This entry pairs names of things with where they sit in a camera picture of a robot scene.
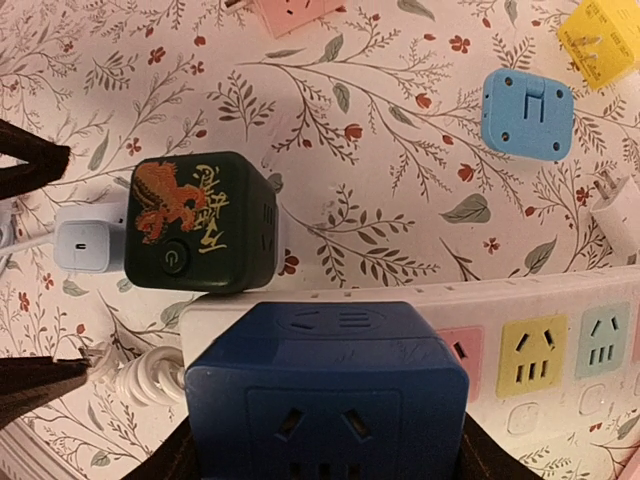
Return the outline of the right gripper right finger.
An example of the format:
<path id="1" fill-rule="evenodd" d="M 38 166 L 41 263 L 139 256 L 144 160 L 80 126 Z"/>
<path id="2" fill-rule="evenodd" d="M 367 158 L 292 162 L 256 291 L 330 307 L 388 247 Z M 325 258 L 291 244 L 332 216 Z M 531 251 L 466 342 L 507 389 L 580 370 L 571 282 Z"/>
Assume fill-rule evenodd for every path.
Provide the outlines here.
<path id="1" fill-rule="evenodd" d="M 462 480 L 541 480 L 500 447 L 466 414 L 462 433 Z"/>

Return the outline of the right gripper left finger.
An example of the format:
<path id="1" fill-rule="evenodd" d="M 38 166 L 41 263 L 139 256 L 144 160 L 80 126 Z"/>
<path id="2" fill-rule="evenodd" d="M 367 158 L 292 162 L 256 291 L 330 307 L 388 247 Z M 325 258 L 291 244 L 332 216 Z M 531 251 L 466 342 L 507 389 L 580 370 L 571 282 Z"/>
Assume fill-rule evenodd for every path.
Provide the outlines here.
<path id="1" fill-rule="evenodd" d="M 196 445 L 186 417 L 156 451 L 123 480 L 196 480 L 200 478 Z"/>

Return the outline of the pink cube plug adapter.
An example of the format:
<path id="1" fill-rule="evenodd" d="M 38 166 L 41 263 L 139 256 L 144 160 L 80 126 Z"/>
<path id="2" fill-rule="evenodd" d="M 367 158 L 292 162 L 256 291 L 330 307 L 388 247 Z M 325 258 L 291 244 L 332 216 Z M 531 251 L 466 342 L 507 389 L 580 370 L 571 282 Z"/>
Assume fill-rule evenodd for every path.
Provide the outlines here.
<path id="1" fill-rule="evenodd" d="M 221 3 L 221 8 L 227 14 L 250 8 L 261 18 L 269 33 L 279 38 L 345 4 L 345 1 L 337 0 L 226 0 Z"/>

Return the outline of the dark green cube socket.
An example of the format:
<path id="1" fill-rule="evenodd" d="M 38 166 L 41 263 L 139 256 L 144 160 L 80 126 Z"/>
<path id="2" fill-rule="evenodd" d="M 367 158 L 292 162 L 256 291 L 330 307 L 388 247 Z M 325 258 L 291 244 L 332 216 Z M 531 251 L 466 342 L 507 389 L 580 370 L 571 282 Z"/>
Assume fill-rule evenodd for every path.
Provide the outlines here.
<path id="1" fill-rule="evenodd" d="M 124 272 L 149 289 L 261 288 L 276 273 L 278 233 L 276 192 L 241 154 L 145 159 L 130 180 Z"/>

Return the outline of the dark blue cube socket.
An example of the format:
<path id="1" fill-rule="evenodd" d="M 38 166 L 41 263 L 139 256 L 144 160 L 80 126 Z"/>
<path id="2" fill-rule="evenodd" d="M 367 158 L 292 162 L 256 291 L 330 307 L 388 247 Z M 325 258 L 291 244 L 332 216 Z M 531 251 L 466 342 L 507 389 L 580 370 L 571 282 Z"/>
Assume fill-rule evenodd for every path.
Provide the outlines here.
<path id="1" fill-rule="evenodd" d="M 449 479 L 468 389 L 405 302 L 263 302 L 186 372 L 204 479 Z"/>

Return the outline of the light blue cube adapter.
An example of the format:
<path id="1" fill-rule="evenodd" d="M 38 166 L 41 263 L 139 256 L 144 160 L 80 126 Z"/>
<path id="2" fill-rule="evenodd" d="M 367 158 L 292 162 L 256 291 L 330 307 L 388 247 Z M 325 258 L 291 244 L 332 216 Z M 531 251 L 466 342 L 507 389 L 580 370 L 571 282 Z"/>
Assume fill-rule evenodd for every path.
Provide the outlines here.
<path id="1" fill-rule="evenodd" d="M 491 149 L 561 161 L 571 149 L 574 98 L 562 82 L 501 68 L 483 85 L 481 137 Z"/>

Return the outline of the yellow cube plug adapter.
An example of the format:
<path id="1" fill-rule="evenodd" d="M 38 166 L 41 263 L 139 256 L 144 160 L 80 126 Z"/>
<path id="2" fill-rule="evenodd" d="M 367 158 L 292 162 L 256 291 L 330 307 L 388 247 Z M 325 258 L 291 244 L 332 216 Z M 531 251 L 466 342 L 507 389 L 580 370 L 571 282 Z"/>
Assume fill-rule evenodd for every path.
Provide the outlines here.
<path id="1" fill-rule="evenodd" d="M 588 86 L 603 88 L 639 68 L 639 2 L 582 1 L 557 37 Z"/>

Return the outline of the white long power strip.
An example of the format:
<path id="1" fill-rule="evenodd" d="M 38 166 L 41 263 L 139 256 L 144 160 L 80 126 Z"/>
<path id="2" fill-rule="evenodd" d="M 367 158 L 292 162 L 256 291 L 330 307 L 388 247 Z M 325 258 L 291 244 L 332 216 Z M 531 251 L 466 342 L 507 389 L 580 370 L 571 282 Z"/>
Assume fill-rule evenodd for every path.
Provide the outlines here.
<path id="1" fill-rule="evenodd" d="M 180 317 L 193 361 L 263 301 L 404 301 L 467 371 L 473 418 L 545 479 L 639 475 L 639 269 L 362 290 L 201 297 Z"/>

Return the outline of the light blue charger plug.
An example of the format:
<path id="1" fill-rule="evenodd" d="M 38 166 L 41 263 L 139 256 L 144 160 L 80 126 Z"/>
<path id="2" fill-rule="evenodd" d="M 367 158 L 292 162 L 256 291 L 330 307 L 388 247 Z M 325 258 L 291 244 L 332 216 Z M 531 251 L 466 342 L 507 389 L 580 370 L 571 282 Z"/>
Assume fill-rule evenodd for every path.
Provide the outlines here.
<path id="1" fill-rule="evenodd" d="M 54 261 L 66 272 L 103 274 L 124 269 L 123 203 L 62 207 L 55 217 Z"/>

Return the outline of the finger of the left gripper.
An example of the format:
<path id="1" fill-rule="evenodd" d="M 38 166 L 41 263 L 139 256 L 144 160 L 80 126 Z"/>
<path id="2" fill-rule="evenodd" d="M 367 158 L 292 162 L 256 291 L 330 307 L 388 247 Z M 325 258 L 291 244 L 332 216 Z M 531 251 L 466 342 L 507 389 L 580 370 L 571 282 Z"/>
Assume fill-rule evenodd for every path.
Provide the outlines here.
<path id="1" fill-rule="evenodd" d="M 69 166 L 71 148 L 2 120 L 1 154 L 19 160 L 14 166 L 1 168 L 1 199 L 6 200 L 60 180 Z"/>
<path id="2" fill-rule="evenodd" d="M 83 386 L 88 380 L 85 359 L 52 357 L 1 359 L 1 429 L 34 409 Z"/>

